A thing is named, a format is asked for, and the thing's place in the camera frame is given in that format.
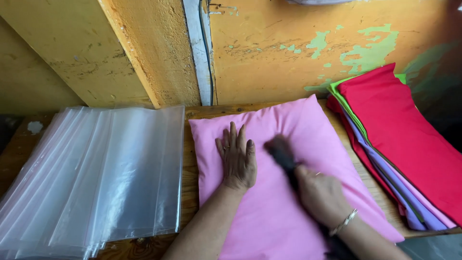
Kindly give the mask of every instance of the lavender fabric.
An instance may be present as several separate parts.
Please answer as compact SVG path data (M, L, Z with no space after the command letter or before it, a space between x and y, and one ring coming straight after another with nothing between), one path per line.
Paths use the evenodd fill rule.
M425 226L427 226L427 229L430 229L430 230L448 229L446 225L444 225L438 218L436 218L435 215L432 214L404 186L404 184L399 180L399 178L387 166L387 164L385 163L385 160L380 155L378 155L378 153L372 147L366 144L364 137L360 134L358 128L353 123L348 113L346 113L345 110L343 110L343 113L345 114L349 124L351 125L356 138L358 139L359 143L363 146L364 150L369 156L369 159L374 164L379 174L383 175L384 180L387 182L388 185L390 185L390 182L393 183L392 185L390 185L390 188L392 188L393 192L395 192L395 195L398 197L401 203L403 203L403 205L406 206L406 217L407 217L409 226L416 230L425 230ZM404 200L404 198L401 196L400 193L407 199L409 203L407 203L406 200ZM422 225L422 223L417 219L417 216L414 213L412 213L412 210L408 209L409 205L411 205L414 208L414 210L422 216L425 225Z

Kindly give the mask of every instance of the hand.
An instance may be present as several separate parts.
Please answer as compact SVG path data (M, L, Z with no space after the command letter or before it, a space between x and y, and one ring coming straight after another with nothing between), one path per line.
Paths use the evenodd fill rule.
M353 212L343 196L338 179L306 169L303 165L295 169L300 199L305 209L318 222L334 229Z
M245 125L236 132L234 122L230 123L231 132L223 130L223 140L217 138L218 152L224 162L223 184L231 189L245 193L254 184L257 177L255 144L245 139Z

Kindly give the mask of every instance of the wire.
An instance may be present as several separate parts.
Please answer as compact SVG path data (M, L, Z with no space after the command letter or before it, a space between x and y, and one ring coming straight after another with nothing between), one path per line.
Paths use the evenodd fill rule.
M205 52L207 55L207 65L208 65L208 72L210 75L210 105L213 105L213 79L212 79L212 66L210 64L210 52L208 50L207 39L205 36L205 29L204 29L204 20L202 18L202 0L199 0L199 6L197 8L199 11L199 20L201 20L201 31L202 31L202 41L204 42Z

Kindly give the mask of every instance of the red fabric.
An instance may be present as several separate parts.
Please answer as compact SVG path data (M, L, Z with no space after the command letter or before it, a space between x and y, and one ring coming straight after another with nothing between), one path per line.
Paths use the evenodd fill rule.
M397 203L400 207L403 208L403 205L401 205L400 201L398 200L398 198L396 198L396 195L391 191L387 183L380 177L379 173L369 160L369 157L367 156L363 147L358 142L358 139L354 135L353 129L351 128L347 118L343 114L343 110L340 107L340 103L337 101L337 99L332 95L329 96L327 99L326 106L340 116L340 119L342 120L342 123L345 126L346 133L348 134L348 138L350 139L351 146L353 147L353 150L358 156L358 158L361 160L361 162L363 162L364 166L366 166L366 168L369 170L372 176L374 176L375 180L380 184L380 186L382 186L382 188L387 192L387 194L391 198L393 198L395 203Z
M390 64L338 87L372 146L427 199L462 225L462 155L428 123Z

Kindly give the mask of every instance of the white wooden strip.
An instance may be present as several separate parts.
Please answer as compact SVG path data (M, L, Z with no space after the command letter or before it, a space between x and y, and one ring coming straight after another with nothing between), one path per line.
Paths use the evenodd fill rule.
M199 0L183 0L184 12L186 14L186 23L188 24L189 40L193 50L194 64L196 67L197 82L199 83L199 94L201 95L202 105L210 105L210 71L207 61L207 53L204 47L201 20L199 18ZM208 12L204 12L204 30L206 32L207 45L212 52L212 39L210 37L210 20Z

